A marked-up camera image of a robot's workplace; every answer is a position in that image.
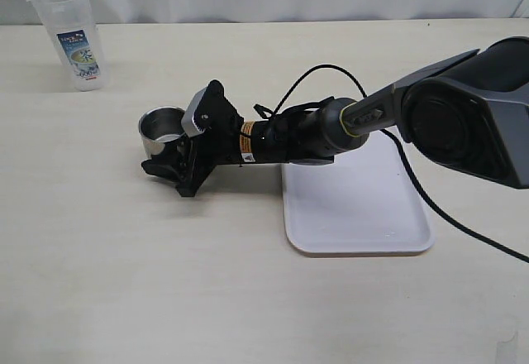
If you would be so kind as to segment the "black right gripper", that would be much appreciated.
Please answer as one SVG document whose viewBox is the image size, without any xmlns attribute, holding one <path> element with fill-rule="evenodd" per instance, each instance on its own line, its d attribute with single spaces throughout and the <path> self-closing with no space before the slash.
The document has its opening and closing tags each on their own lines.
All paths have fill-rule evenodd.
<svg viewBox="0 0 529 364">
<path fill-rule="evenodd" d="M 188 153 L 170 151 L 152 156 L 141 162 L 143 171 L 151 176 L 179 182 L 180 196 L 191 198 L 218 165 L 231 165 L 241 161 L 238 149 L 243 117 L 228 101 L 220 81 L 213 79 L 199 106 L 207 130 L 188 138 Z"/>
</svg>

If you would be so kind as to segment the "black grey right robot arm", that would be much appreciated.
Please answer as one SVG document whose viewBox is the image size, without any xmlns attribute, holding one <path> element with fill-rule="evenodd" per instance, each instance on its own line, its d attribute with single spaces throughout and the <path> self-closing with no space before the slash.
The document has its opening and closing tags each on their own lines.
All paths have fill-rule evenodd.
<svg viewBox="0 0 529 364">
<path fill-rule="evenodd" d="M 446 168 L 516 189 L 528 186 L 528 40 L 508 37 L 428 65 L 360 100 L 329 97 L 246 121 L 211 81 L 186 109 L 147 112 L 139 131 L 148 175 L 194 196 L 219 165 L 331 164 L 369 134 L 396 127 Z"/>
</svg>

